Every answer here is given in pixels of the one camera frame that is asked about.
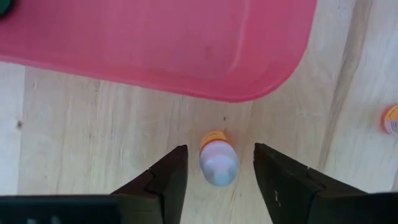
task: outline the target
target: light wood surface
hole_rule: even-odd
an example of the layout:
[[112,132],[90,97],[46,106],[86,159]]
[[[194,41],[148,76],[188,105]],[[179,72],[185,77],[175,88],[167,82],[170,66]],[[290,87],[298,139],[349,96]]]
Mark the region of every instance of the light wood surface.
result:
[[[398,1],[319,0],[307,51],[269,96],[229,104],[0,63],[0,194],[98,194],[188,144],[182,223],[271,223],[252,168],[255,142],[368,192],[398,190]],[[200,138],[231,135],[233,185],[207,184]]]

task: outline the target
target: pink plastic tub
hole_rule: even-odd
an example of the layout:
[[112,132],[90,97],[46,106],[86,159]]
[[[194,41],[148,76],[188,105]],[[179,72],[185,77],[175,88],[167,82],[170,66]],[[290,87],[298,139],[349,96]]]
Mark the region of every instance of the pink plastic tub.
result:
[[275,90],[316,0],[17,0],[0,60],[222,101]]

